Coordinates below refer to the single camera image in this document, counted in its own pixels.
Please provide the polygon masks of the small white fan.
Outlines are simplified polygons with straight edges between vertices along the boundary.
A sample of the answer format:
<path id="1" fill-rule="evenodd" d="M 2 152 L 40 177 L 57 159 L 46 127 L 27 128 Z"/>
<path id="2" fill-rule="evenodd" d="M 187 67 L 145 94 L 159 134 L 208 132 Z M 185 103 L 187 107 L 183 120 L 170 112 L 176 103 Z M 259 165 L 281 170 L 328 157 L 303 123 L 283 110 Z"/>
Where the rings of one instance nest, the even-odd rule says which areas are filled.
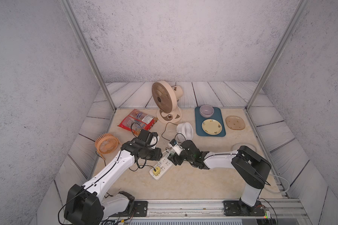
<path id="1" fill-rule="evenodd" d="M 189 122 L 178 124 L 176 131 L 177 131 L 176 139 L 179 142 L 184 142 L 193 139 L 193 128 Z"/>

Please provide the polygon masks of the red snack bag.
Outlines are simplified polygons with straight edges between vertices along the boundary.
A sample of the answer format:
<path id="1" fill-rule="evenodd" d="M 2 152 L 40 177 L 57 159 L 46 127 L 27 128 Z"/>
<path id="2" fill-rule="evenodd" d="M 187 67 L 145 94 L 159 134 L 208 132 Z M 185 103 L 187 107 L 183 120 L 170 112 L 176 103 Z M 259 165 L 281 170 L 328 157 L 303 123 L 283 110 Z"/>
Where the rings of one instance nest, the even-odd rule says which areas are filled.
<path id="1" fill-rule="evenodd" d="M 138 109 L 134 109 L 121 121 L 118 127 L 130 131 L 135 136 L 138 136 L 142 129 L 149 131 L 157 122 L 157 117 L 144 113 Z"/>

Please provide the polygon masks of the teal tray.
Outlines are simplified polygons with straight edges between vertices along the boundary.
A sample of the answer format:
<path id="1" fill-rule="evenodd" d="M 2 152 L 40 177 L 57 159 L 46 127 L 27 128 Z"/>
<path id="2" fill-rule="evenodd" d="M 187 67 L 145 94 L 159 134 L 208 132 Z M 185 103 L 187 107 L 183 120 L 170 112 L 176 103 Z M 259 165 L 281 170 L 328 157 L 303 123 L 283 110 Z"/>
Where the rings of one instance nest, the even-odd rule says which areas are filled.
<path id="1" fill-rule="evenodd" d="M 200 108 L 195 108 L 195 127 L 198 136 L 225 137 L 225 124 L 221 110 L 214 107 L 214 113 L 211 117 L 205 118 L 200 114 Z"/>

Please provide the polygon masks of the brown glass plate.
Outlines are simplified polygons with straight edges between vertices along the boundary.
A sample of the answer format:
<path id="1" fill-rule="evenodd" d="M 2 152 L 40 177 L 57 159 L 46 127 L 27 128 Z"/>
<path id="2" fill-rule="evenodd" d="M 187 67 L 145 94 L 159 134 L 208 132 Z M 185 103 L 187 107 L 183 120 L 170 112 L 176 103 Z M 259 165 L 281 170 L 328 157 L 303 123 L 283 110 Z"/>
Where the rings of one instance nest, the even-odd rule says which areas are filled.
<path id="1" fill-rule="evenodd" d="M 244 120 L 241 117 L 230 115 L 225 118 L 225 123 L 232 130 L 243 130 L 246 127 Z"/>

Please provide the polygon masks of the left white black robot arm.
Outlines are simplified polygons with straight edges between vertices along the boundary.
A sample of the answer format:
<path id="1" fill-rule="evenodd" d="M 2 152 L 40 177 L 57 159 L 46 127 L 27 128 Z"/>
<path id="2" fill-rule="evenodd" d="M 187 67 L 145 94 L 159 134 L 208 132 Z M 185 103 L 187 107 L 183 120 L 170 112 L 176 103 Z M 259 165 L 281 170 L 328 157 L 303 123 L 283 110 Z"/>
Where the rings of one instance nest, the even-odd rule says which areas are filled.
<path id="1" fill-rule="evenodd" d="M 81 186 L 75 184 L 70 188 L 63 207 L 64 218 L 74 225 L 98 225 L 110 216 L 131 216 L 134 211 L 134 196 L 125 191 L 112 197 L 105 195 L 139 158 L 159 161 L 162 151 L 141 142 L 124 143 L 114 159 L 96 176 Z"/>

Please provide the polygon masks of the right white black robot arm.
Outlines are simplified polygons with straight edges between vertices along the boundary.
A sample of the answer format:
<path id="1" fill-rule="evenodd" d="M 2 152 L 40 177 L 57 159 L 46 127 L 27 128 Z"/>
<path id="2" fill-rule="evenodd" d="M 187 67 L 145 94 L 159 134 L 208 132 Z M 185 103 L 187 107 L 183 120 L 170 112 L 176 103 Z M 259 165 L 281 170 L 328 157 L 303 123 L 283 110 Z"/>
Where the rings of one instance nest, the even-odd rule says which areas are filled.
<path id="1" fill-rule="evenodd" d="M 249 207 L 255 206 L 267 184 L 271 171 L 270 162 L 246 145 L 241 145 L 235 151 L 222 153 L 202 152 L 191 140 L 179 143 L 172 139 L 169 145 L 171 152 L 168 159 L 176 166 L 186 161 L 199 169 L 235 169 L 246 182 L 240 201 Z"/>

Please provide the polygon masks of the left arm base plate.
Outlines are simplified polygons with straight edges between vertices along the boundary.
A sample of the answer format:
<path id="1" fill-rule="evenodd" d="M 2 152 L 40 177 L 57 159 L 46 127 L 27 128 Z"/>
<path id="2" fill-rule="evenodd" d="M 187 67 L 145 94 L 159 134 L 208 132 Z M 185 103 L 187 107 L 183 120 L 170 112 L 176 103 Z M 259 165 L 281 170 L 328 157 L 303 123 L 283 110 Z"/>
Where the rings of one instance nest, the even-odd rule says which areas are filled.
<path id="1" fill-rule="evenodd" d="M 134 201 L 133 209 L 131 211 L 132 217 L 146 217 L 148 209 L 148 201 Z"/>

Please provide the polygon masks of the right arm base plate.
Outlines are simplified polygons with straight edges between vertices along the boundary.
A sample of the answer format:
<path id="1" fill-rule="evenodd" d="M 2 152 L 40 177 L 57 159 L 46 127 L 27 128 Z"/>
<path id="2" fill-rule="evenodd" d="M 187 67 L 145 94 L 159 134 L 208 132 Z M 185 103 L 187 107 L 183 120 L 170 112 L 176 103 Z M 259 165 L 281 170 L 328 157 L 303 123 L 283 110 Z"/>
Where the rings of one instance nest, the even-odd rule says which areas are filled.
<path id="1" fill-rule="evenodd" d="M 229 217 L 265 217 L 266 210 L 260 201 L 248 206 L 241 200 L 223 201 L 224 215 Z"/>

